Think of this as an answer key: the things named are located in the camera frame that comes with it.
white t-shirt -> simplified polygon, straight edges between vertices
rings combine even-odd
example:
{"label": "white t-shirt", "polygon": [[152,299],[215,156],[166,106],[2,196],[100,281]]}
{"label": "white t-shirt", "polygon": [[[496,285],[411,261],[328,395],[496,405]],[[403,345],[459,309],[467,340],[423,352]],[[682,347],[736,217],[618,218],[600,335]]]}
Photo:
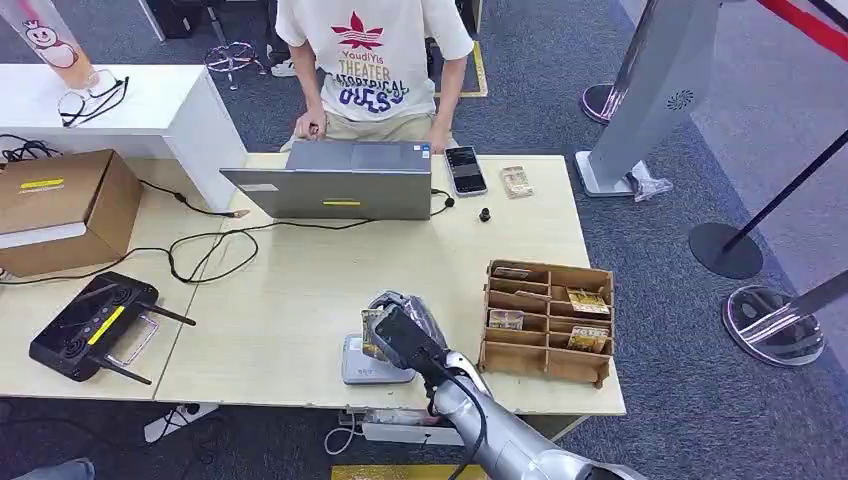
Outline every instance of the white t-shirt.
{"label": "white t-shirt", "polygon": [[309,41],[324,109],[353,121],[435,112],[425,37],[448,60],[473,48],[453,0],[279,0],[276,29],[289,45]]}

eyeglasses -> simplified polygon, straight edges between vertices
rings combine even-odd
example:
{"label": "eyeglasses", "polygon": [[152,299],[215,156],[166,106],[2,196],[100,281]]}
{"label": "eyeglasses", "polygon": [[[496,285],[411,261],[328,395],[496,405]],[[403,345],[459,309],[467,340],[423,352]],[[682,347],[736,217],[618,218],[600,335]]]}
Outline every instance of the eyeglasses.
{"label": "eyeglasses", "polygon": [[94,75],[97,81],[85,94],[68,92],[59,99],[63,127],[73,128],[94,120],[120,105],[127,96],[130,77],[117,80],[109,70],[98,70]]}

person's hand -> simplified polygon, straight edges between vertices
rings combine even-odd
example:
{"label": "person's hand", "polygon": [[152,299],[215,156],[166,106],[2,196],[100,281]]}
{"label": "person's hand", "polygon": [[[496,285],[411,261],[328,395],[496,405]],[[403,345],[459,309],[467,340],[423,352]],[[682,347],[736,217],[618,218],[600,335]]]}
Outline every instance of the person's hand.
{"label": "person's hand", "polygon": [[430,127],[430,132],[427,133],[430,151],[434,154],[445,153],[445,148],[448,147],[448,138],[450,138],[450,127],[436,119],[433,126]]}
{"label": "person's hand", "polygon": [[297,119],[294,134],[297,138],[319,140],[327,133],[327,114],[323,107],[310,108]]}

wooden organizer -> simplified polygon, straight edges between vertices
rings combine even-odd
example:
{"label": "wooden organizer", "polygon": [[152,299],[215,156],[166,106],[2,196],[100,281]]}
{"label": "wooden organizer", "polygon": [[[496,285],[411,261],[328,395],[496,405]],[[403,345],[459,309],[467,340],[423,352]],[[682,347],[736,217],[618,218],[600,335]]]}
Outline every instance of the wooden organizer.
{"label": "wooden organizer", "polygon": [[[495,277],[498,267],[530,270],[523,279]],[[495,260],[489,265],[485,286],[485,333],[480,345],[481,371],[494,370],[522,375],[545,375],[603,386],[609,376],[613,355],[612,273],[589,268]],[[609,314],[576,311],[569,301],[567,288],[599,293],[610,309]],[[516,295],[523,291],[540,297]],[[491,309],[520,310],[524,313],[522,330],[490,328]],[[575,326],[595,326],[610,331],[600,354],[566,350]]]}

red logo on shirt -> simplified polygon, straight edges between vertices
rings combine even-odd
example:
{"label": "red logo on shirt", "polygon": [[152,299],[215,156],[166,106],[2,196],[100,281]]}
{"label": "red logo on shirt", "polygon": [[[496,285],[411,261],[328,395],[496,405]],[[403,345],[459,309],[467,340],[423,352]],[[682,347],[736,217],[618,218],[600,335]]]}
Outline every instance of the red logo on shirt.
{"label": "red logo on shirt", "polygon": [[362,20],[356,16],[356,12],[353,12],[353,15],[350,16],[350,28],[330,28],[342,37],[343,40],[339,42],[340,45],[350,45],[353,49],[363,47],[368,50],[371,50],[373,47],[383,46],[382,43],[377,42],[377,40],[380,39],[380,35],[383,34],[383,29],[372,28],[366,31],[365,25],[362,23]]}

